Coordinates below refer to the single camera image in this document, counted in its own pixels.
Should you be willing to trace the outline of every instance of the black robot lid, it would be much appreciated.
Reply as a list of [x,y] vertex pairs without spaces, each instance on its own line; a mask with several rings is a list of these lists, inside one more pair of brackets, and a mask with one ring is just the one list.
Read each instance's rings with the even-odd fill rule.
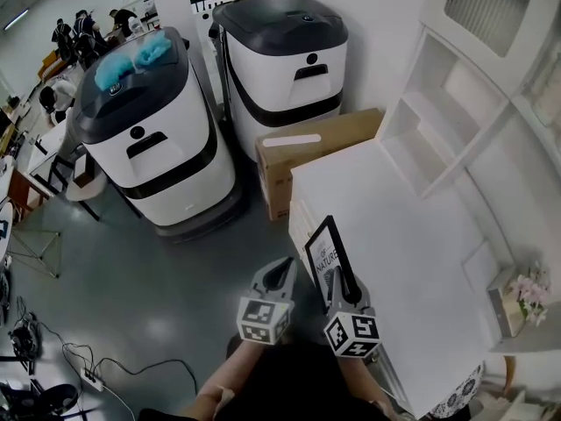
[[181,93],[188,79],[187,49],[177,30],[162,31],[171,40],[171,47],[149,66],[135,63],[134,72],[122,77],[113,89],[101,90],[96,84],[103,60],[113,53],[133,59],[160,31],[126,42],[86,71],[69,120],[81,142],[91,145],[110,139],[155,114]]
[[289,56],[343,45],[349,33],[338,14],[316,0],[237,0],[212,17],[244,46]]

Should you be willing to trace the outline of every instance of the power strip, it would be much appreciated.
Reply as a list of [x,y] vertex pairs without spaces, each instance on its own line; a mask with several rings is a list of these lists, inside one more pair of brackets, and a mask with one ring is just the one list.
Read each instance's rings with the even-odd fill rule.
[[80,377],[97,391],[103,391],[103,381],[91,374],[86,368],[80,368]]

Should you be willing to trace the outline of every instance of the ceiling light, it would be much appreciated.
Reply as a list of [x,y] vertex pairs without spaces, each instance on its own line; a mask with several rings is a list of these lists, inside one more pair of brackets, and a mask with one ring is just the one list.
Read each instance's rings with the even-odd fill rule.
[[27,12],[29,11],[29,8],[26,9],[24,12],[22,12],[19,16],[17,16],[16,18],[14,18],[7,26],[4,27],[4,30],[6,31],[8,28],[10,28],[12,25],[14,25],[15,23],[17,23],[19,21],[19,19],[21,19],[25,14],[27,14]]

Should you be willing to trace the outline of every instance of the blue cloth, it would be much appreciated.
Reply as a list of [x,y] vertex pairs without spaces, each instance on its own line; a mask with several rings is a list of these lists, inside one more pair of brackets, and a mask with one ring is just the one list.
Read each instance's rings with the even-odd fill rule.
[[137,67],[146,67],[156,61],[162,54],[169,50],[172,41],[164,32],[157,32],[139,50],[134,58]]
[[134,65],[126,54],[112,53],[99,65],[96,71],[96,84],[101,90],[109,89],[121,78],[134,73]]

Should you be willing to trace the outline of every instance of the person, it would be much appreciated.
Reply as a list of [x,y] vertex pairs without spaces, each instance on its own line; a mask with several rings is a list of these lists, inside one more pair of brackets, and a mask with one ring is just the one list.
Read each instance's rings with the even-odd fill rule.
[[129,26],[129,18],[136,18],[137,15],[129,10],[111,10],[109,15],[115,20],[113,31],[117,28],[121,28],[123,35],[128,38],[132,34]]
[[[230,346],[239,341],[232,339]],[[196,421],[396,419],[361,359],[336,358],[328,346],[312,343],[264,346],[246,340],[182,415]],[[139,421],[184,418],[143,410]]]
[[45,86],[39,94],[41,112],[47,124],[53,128],[66,118],[68,108],[74,106],[76,87],[65,79],[57,80],[51,86]]
[[101,27],[91,18],[86,10],[76,12],[76,21],[74,23],[74,31],[76,40],[82,37],[89,39],[89,43],[99,56],[103,56],[109,51],[109,45],[99,32]]
[[51,41],[56,43],[59,48],[60,57],[65,62],[74,63],[76,61],[76,55],[72,46],[71,32],[72,28],[70,28],[70,25],[65,24],[64,20],[59,18],[56,21],[56,28],[53,31]]

